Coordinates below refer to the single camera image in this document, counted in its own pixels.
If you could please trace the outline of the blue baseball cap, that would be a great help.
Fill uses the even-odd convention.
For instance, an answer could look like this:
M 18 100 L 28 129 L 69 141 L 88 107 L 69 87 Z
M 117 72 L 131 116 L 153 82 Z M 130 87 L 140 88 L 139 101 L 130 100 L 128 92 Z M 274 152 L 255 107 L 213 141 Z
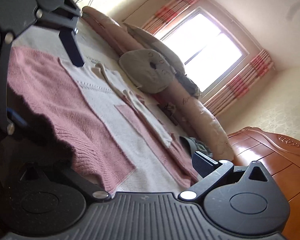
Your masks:
M 199 151 L 208 157 L 212 158 L 213 154 L 211 150 L 200 140 L 197 140 L 194 137 L 179 137 L 180 143 L 184 150 L 192 156 L 194 152 Z

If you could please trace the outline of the floral cream rolled quilt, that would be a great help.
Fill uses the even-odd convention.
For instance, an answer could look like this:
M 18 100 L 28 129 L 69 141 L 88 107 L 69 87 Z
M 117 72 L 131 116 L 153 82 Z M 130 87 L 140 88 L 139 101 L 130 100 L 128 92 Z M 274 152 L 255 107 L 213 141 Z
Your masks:
M 127 32 L 125 25 L 120 26 L 112 18 L 92 7 L 85 6 L 82 11 L 83 20 L 116 51 L 119 57 L 131 50 L 147 49 Z M 152 95 L 161 105 L 170 102 L 176 106 L 177 120 L 181 127 L 190 135 L 196 135 L 211 150 L 213 159 L 233 160 L 235 153 L 218 120 L 198 99 L 190 96 L 176 77 L 167 88 Z

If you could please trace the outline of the black hair clip with flower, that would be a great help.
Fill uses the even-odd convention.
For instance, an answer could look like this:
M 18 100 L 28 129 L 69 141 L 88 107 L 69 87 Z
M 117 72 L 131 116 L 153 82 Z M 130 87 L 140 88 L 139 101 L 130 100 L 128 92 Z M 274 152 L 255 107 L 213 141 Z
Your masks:
M 175 126 L 179 125 L 179 122 L 175 117 L 176 106 L 174 104 L 168 102 L 162 107 L 161 110 Z

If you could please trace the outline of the grey pillow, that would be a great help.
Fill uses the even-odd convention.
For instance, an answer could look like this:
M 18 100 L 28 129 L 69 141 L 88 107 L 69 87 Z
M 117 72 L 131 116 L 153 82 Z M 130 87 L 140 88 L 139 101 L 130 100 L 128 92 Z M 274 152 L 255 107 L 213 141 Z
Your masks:
M 143 45 L 145 48 L 153 49 L 160 53 L 166 59 L 166 61 L 175 69 L 178 75 L 185 75 L 184 64 L 182 63 L 179 56 L 177 56 L 176 53 L 174 53 L 170 48 L 168 48 L 168 46 L 166 46 L 163 42 L 161 42 L 149 32 L 137 26 L 128 23 L 124 23 L 124 25 L 126 26 L 127 32 L 141 45 Z

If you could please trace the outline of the wooden headboard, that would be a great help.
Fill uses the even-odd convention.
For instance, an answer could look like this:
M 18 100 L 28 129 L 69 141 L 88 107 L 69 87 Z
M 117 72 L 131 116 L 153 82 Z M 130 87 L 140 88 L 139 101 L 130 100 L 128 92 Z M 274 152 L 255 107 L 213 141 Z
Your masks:
M 272 175 L 290 205 L 283 235 L 300 239 L 300 141 L 257 127 L 245 127 L 228 138 L 235 152 L 235 165 L 260 161 Z

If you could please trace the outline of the grey cat face cushion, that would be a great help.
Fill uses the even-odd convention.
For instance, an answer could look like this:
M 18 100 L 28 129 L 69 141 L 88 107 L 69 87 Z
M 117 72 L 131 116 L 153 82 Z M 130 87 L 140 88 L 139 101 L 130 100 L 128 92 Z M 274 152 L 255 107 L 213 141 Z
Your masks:
M 138 49 L 124 53 L 119 65 L 141 91 L 157 94 L 174 80 L 175 70 L 153 49 Z

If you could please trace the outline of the grey folded cloth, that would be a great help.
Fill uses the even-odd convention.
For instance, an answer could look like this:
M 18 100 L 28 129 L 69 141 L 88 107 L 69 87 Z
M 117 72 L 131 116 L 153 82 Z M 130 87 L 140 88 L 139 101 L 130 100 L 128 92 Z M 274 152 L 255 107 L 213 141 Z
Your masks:
M 201 97 L 201 91 L 198 86 L 187 75 L 176 74 L 176 79 L 190 94 L 190 96 L 199 99 Z

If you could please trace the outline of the right striped curtain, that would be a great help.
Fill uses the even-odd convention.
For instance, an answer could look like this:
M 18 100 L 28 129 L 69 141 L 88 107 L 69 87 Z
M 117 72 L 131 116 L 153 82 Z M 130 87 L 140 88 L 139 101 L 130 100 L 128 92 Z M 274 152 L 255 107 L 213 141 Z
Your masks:
M 266 50 L 260 51 L 237 75 L 224 85 L 204 106 L 214 115 L 219 116 L 264 77 L 274 62 Z

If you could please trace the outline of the striped curtain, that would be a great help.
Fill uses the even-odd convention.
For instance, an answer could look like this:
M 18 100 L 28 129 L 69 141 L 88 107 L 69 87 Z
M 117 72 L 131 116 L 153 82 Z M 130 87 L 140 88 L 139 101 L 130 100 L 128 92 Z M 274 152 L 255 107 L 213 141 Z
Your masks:
M 260 51 L 237 75 L 224 85 L 204 106 L 214 115 L 219 116 L 264 77 L 274 62 L 266 50 Z
M 142 29 L 154 35 L 198 1 L 199 0 L 171 0 L 156 11 L 142 26 Z

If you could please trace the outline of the window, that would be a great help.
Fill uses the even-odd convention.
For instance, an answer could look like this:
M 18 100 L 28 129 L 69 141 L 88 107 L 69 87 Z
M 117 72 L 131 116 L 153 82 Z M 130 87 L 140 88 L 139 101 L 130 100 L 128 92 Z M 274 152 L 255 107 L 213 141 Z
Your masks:
M 185 74 L 203 94 L 216 87 L 248 55 L 225 26 L 201 7 L 172 27 L 161 41 L 179 56 Z

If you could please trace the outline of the left striped curtain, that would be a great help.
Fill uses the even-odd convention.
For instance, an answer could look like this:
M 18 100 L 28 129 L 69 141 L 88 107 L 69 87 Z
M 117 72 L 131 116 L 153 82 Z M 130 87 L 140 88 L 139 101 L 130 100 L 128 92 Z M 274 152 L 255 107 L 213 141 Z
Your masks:
M 142 29 L 154 35 L 198 1 L 199 0 L 171 0 L 156 11 L 142 26 Z

